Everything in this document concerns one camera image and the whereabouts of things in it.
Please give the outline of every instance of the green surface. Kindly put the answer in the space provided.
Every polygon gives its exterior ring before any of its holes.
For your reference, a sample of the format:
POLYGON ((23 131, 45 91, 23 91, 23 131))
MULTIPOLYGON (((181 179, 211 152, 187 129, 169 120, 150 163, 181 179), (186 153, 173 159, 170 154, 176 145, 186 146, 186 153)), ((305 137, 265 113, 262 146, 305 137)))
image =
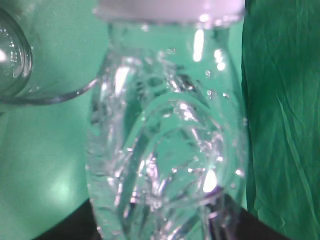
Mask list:
MULTIPOLYGON (((71 20, 68 23, 78 27, 83 24, 71 20)), ((65 35, 60 37, 67 40, 67 32, 63 33, 65 35)), ((86 44, 82 38, 78 46, 75 39, 78 37, 73 35, 72 41, 66 41, 66 48, 81 51, 86 44)), ((92 36, 87 44, 99 48, 104 37, 104 34, 92 36)), ((238 24, 231 31, 230 49, 239 76, 241 46, 242 24, 238 24)), ((99 48, 100 53, 103 55, 106 49, 99 48)), ((47 57, 58 62, 55 65, 57 76, 82 79, 99 69, 95 61, 89 59, 86 64, 90 68, 83 68, 82 65, 74 67, 73 61, 67 61, 70 58, 61 57, 60 52, 54 49, 47 57)), ((0 240, 33 239, 65 219, 88 198, 85 143, 90 98, 91 94, 86 94, 71 102, 48 107, 27 107, 0 117, 0 240)))
POLYGON ((248 0, 248 208, 294 240, 320 239, 320 1, 248 0))

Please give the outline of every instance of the glass rim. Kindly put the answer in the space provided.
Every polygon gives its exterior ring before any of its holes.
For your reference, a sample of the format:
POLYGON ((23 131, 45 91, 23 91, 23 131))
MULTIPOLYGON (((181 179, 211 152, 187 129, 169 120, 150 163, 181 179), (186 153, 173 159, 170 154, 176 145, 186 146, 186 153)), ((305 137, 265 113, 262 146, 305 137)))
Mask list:
POLYGON ((28 97, 15 97, 15 96, 0 96, 0 104, 9 106, 48 106, 60 103, 65 103, 72 99, 75 99, 89 90, 91 90, 98 82, 98 79, 91 80, 88 84, 78 90, 74 90, 65 94, 54 97, 40 97, 40 98, 28 98, 28 97))

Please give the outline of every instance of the white bottle cap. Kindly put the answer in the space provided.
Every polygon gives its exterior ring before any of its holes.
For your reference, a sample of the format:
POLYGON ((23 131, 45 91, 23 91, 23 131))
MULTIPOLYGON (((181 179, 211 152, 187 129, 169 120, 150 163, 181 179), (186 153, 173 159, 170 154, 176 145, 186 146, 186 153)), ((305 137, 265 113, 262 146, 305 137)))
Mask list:
POLYGON ((246 0, 99 0, 94 13, 106 21, 234 22, 246 0))

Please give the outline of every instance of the wrinkled fabric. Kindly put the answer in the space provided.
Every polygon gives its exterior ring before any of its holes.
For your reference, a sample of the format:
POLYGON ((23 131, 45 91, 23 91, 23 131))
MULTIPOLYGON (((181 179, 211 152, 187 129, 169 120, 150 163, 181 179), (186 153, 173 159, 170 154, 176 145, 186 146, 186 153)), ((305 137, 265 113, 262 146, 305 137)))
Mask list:
POLYGON ((248 210, 294 240, 320 239, 320 1, 247 0, 243 92, 248 210))

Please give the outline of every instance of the bottle neck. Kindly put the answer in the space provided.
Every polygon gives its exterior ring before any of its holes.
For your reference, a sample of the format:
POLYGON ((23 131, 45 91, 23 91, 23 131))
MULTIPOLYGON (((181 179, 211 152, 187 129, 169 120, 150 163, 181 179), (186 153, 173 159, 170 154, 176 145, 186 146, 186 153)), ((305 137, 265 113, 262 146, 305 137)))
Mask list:
POLYGON ((114 22, 109 24, 109 38, 110 48, 117 52, 134 49, 163 55, 175 63, 186 63, 188 59, 201 62, 209 53, 226 47, 229 28, 206 24, 114 22))

